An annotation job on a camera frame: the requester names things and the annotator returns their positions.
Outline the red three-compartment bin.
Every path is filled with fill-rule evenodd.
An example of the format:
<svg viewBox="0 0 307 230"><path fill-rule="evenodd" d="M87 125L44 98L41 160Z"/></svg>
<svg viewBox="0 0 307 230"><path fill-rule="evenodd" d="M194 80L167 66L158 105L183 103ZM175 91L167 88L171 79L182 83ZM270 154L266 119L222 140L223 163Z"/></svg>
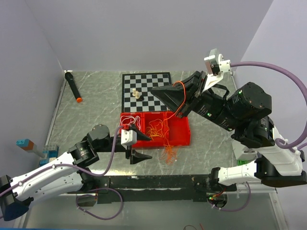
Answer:
<svg viewBox="0 0 307 230"><path fill-rule="evenodd" d="M170 111L121 113L121 125L135 124L151 141L137 141L135 148L158 148L190 145L188 118L178 118Z"/></svg>

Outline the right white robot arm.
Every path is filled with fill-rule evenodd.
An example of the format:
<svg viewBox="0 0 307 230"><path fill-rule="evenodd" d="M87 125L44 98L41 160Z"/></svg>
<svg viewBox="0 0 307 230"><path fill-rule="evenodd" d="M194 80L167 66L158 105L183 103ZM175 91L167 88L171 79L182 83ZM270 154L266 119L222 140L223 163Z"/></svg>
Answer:
<svg viewBox="0 0 307 230"><path fill-rule="evenodd" d="M271 96L252 82L233 94L220 96L213 88L205 88L208 80L204 72L196 71L181 83L154 87L151 93L179 118L195 112L231 132L234 142L242 145L241 153L255 156L241 166L213 168L208 180L211 189L220 191L244 182L275 188L305 185L304 153L293 147L279 147L285 140L269 117Z"/></svg>

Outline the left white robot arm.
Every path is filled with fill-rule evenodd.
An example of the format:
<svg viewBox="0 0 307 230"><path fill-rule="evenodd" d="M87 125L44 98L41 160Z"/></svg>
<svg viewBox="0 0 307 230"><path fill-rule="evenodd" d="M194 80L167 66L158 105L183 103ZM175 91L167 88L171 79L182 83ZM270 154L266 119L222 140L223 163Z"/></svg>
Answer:
<svg viewBox="0 0 307 230"><path fill-rule="evenodd" d="M82 141L55 160L16 177L0 178L1 219L14 220L25 214L31 206L48 198L65 193L92 193L98 189L95 180L109 171L114 154L124 152L131 164L151 159L151 156L135 151L137 141L150 141L134 124L119 126L114 136L106 125L96 125ZM99 160L98 153L109 152L105 171L93 173L89 166Z"/></svg>

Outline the cream chess piece short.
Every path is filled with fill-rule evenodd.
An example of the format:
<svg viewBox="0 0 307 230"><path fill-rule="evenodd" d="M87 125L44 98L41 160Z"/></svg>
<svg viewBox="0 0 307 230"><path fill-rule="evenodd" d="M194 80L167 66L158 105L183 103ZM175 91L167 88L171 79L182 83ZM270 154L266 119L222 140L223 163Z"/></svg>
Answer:
<svg viewBox="0 0 307 230"><path fill-rule="evenodd" d="M136 98L137 100L140 98L140 95L139 95L139 92L138 92L138 91L135 92L135 98Z"/></svg>

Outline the black white chessboard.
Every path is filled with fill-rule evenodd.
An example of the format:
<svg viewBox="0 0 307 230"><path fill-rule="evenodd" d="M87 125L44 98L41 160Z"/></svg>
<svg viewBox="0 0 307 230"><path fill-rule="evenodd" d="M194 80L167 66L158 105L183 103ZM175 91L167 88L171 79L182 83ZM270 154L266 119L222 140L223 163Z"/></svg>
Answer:
<svg viewBox="0 0 307 230"><path fill-rule="evenodd" d="M126 73L122 74L122 105L123 113L135 112L159 112L168 110L158 98L150 93L153 87L166 86L171 84L169 72L156 73ZM132 96L132 89L135 88L144 100Z"/></svg>

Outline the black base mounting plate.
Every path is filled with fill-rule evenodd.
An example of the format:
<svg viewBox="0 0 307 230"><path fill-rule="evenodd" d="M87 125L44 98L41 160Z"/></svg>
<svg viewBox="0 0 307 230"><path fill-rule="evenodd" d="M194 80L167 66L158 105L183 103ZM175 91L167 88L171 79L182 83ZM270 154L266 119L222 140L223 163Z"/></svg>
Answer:
<svg viewBox="0 0 307 230"><path fill-rule="evenodd" d="M230 186L210 184L208 174L190 175L111 175L91 179L78 195L96 188L112 188L118 191L124 202L136 201L176 201L192 200L206 202L207 195L235 192L235 184Z"/></svg>

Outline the blue lego bricks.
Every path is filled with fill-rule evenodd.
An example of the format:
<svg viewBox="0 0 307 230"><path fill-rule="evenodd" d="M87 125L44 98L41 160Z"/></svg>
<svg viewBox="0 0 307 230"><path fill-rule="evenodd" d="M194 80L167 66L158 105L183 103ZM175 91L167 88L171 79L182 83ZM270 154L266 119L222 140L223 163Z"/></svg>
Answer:
<svg viewBox="0 0 307 230"><path fill-rule="evenodd" d="M43 147L42 153L44 154L44 158L42 158L39 161L39 166L38 167L44 166L47 163L55 160L58 157L58 155L59 155L59 146L56 145L56 144L45 145Z"/></svg>

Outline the white grey stand device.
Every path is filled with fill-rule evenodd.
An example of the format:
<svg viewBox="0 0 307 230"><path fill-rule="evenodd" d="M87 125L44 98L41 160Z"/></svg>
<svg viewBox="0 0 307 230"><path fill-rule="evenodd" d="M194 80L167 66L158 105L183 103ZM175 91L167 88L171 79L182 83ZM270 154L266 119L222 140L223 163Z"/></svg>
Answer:
<svg viewBox="0 0 307 230"><path fill-rule="evenodd" d="M235 158L240 161L251 161L256 159L257 153L252 149L248 149L238 141L232 142Z"/></svg>

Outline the green lego brick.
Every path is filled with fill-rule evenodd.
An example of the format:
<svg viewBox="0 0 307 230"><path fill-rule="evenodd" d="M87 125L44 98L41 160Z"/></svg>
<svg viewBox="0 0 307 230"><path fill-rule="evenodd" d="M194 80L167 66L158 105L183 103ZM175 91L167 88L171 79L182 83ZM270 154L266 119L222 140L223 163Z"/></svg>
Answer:
<svg viewBox="0 0 307 230"><path fill-rule="evenodd" d="M246 160L238 160L237 161L238 166L245 165L245 164L248 164L248 163L249 163L249 161L246 161Z"/></svg>

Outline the black marker orange cap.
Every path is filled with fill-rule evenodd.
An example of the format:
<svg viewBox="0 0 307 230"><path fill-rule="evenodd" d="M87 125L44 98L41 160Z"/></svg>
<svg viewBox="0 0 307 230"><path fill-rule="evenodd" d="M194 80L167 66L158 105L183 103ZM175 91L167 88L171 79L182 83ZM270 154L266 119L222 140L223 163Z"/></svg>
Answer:
<svg viewBox="0 0 307 230"><path fill-rule="evenodd" d="M66 79L66 81L68 82L68 84L71 88L71 91L72 91L72 93L75 97L76 102L81 103L83 100L82 100L81 95L79 93L79 90L78 90L78 88L75 84L73 75L70 72L66 72L65 73L65 79Z"/></svg>

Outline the blue brown toy block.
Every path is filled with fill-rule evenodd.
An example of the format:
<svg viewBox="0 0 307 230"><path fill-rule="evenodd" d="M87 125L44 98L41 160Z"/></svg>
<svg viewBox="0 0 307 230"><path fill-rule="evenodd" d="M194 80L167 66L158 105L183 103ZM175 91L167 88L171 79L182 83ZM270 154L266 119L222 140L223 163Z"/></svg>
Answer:
<svg viewBox="0 0 307 230"><path fill-rule="evenodd" d="M45 158L45 154L37 149L37 145L29 139L19 139L16 145L28 153L34 153L40 158Z"/></svg>

